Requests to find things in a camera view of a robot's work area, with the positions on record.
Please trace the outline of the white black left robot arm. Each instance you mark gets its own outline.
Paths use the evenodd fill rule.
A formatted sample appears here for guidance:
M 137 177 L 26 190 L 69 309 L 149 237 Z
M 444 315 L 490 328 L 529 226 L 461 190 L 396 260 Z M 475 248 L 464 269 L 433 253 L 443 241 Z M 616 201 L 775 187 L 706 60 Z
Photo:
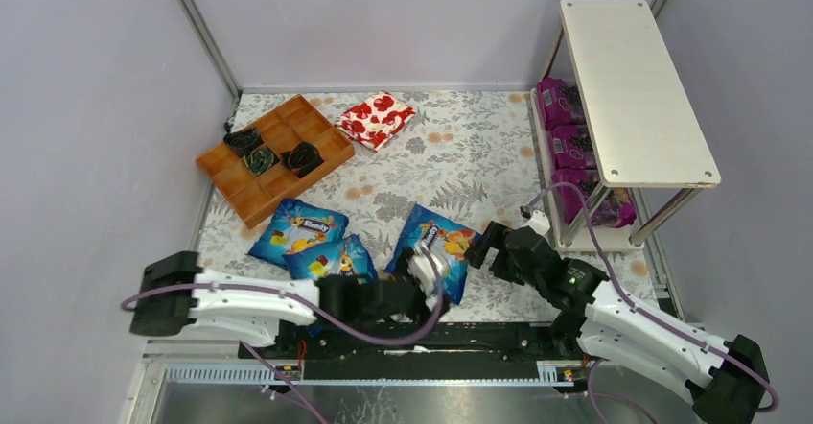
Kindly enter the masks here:
M 399 256 L 393 274 L 366 283 L 331 274 L 267 280 L 204 268 L 194 251 L 145 267 L 137 294 L 121 302 L 130 333 L 160 338 L 199 332 L 252 347 L 276 343 L 282 323 L 327 325 L 381 346 L 414 344 L 445 312 L 448 262 L 419 246 Z

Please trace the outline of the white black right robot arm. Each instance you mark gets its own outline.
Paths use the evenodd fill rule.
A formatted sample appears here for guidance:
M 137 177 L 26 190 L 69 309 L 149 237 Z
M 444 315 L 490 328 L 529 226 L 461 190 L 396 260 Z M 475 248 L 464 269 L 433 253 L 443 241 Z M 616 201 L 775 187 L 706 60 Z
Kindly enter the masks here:
M 622 365 L 671 390 L 705 423 L 750 423 L 768 390 L 759 345 L 727 341 L 648 307 L 581 259 L 559 255 L 529 226 L 491 222 L 464 255 L 480 267 L 488 251 L 498 278 L 533 287 L 559 314 L 550 326 L 556 348 Z

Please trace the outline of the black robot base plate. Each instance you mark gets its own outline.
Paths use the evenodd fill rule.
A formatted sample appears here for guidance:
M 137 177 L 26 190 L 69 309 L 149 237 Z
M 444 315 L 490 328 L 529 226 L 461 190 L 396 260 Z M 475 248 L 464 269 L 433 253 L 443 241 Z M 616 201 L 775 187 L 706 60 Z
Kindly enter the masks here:
M 285 322 L 267 347 L 239 347 L 311 381 L 532 382 L 574 388 L 593 359 L 545 322 L 441 322 L 416 343 L 382 346 L 336 328 Z

